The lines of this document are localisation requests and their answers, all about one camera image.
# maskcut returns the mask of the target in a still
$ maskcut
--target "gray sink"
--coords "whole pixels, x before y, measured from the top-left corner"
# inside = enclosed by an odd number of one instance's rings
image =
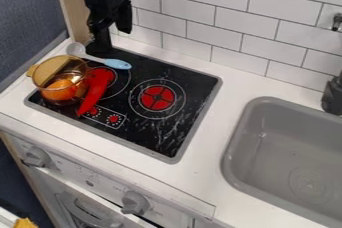
[[[237,190],[325,226],[342,227],[339,117],[257,98],[242,114],[222,173]]]

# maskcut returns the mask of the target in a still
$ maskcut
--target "black cooktop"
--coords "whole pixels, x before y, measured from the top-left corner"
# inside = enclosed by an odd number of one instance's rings
[[[56,107],[39,92],[34,92],[27,103],[163,161],[178,161],[199,125],[203,110],[217,92],[219,80],[122,50],[116,50],[115,57],[129,62],[133,68],[114,70],[88,62],[94,69],[110,69],[115,80],[96,107],[84,116],[76,115],[80,104]]]

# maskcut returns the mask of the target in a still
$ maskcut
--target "white countertop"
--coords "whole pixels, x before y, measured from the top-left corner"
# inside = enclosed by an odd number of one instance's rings
[[[46,58],[57,53],[65,53],[64,49],[68,43],[70,41],[62,43]],[[17,129],[17,133],[26,133],[27,137],[36,137],[37,140],[42,140],[44,135],[39,135],[40,132],[37,130],[35,133],[32,132],[32,128],[35,128],[44,131],[49,136],[62,138],[68,141],[63,149],[67,149],[67,147],[70,149],[80,148],[80,151],[81,149],[84,151],[84,155],[87,152],[92,152],[106,161],[111,160],[111,163],[117,165],[117,170],[120,166],[121,173],[118,174],[120,177],[127,174],[128,179],[129,172],[134,171],[137,176],[140,176],[139,181],[144,188],[160,191],[160,188],[163,186],[167,188],[168,185],[170,190],[172,188],[184,195],[199,199],[207,203],[208,206],[213,206],[211,218],[227,227],[229,227],[228,225],[236,228],[324,227],[237,191],[225,181],[220,171],[222,155],[244,106],[250,100],[260,96],[273,96],[320,109],[321,93],[122,37],[116,37],[114,44],[222,79],[223,85],[220,91],[179,163],[166,164],[25,106],[24,99],[34,90],[31,79],[25,76],[20,77],[1,95],[0,113],[3,114],[3,119],[0,119],[0,126],[6,131],[16,130],[13,128],[14,123],[8,119],[12,118],[11,120],[17,124],[15,127],[22,124],[20,129]],[[101,161],[97,161],[96,165],[101,165]]]

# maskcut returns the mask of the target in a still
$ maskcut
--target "oven knob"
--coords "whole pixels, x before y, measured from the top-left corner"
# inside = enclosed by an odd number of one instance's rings
[[[51,163],[51,158],[42,149],[32,146],[26,152],[26,156],[21,162],[28,167],[44,168]]]
[[[128,191],[122,198],[123,214],[144,215],[151,205],[148,200],[141,194],[133,191]]]

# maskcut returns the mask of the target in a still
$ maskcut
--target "red burner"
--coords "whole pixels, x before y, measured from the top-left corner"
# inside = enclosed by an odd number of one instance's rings
[[[152,86],[141,94],[142,105],[151,111],[163,111],[175,102],[174,92],[165,86]]]

